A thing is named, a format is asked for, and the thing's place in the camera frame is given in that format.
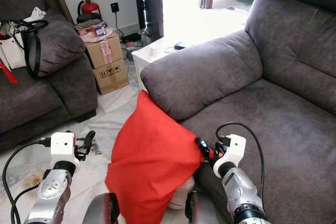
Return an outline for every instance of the small box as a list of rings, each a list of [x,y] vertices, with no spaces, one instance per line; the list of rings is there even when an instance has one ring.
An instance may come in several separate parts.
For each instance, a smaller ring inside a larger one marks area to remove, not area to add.
[[[109,93],[128,84],[127,67],[123,59],[94,69],[93,74],[101,94]]]
[[[105,24],[102,23],[102,24],[91,26],[91,31],[96,37],[104,36],[106,35]]]
[[[102,41],[86,43],[86,47],[94,69],[123,59],[120,40],[116,33],[112,33]]]
[[[95,19],[90,19],[85,22],[76,24],[75,30],[78,33],[78,35],[84,35],[84,34],[91,32],[91,26],[98,25],[98,24],[104,24],[105,26],[107,26],[106,22],[95,18]]]

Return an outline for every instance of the gray armchair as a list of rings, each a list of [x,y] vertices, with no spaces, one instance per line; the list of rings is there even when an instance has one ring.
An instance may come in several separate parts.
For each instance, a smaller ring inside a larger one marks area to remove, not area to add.
[[[264,151],[264,205],[271,223],[336,219],[336,2],[255,0],[245,31],[150,64],[141,78],[173,119],[214,147],[225,122],[248,125]],[[260,157],[247,138],[241,168],[258,186]],[[230,222],[208,165],[194,174]]]
[[[85,45],[46,0],[0,0],[1,19],[24,19],[38,6],[46,10],[49,25],[38,32],[41,41],[39,78],[26,68],[13,70],[11,84],[0,71],[0,151],[70,119],[96,114],[97,92]],[[28,40],[30,65],[35,64],[35,38]]]

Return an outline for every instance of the red cloth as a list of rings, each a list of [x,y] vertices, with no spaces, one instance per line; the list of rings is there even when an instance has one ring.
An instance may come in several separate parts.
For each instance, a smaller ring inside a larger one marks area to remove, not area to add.
[[[116,139],[105,183],[127,224],[158,224],[174,191],[200,166],[195,135],[141,91]]]

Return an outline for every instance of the white side table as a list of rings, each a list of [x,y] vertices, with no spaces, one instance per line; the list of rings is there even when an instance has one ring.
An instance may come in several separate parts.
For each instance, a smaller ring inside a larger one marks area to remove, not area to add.
[[[140,73],[142,69],[144,69],[146,66],[148,66],[150,63],[161,59],[169,54],[171,54],[174,50],[173,48],[169,48],[166,51],[169,51],[170,53],[165,52],[165,49],[168,47],[174,47],[176,44],[176,40],[169,40],[165,37],[158,39],[157,41],[145,46],[144,48],[141,48],[138,51],[133,51],[132,56],[134,59],[134,64],[135,64],[135,70],[136,70],[136,75],[138,78],[138,83],[140,86],[140,89],[143,89],[147,91],[145,86],[143,85],[141,78],[140,78]],[[159,54],[156,57],[151,56],[151,46],[154,45],[159,48]]]

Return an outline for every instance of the recliner chair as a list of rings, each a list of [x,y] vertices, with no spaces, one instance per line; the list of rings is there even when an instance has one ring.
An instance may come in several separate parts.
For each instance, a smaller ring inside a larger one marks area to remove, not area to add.
[[[255,0],[245,30],[175,52],[141,72],[153,100],[214,147],[228,121],[248,125],[264,151],[272,224],[336,220],[336,0]],[[251,136],[240,167],[260,182]],[[225,192],[208,165],[194,174],[227,222]]]

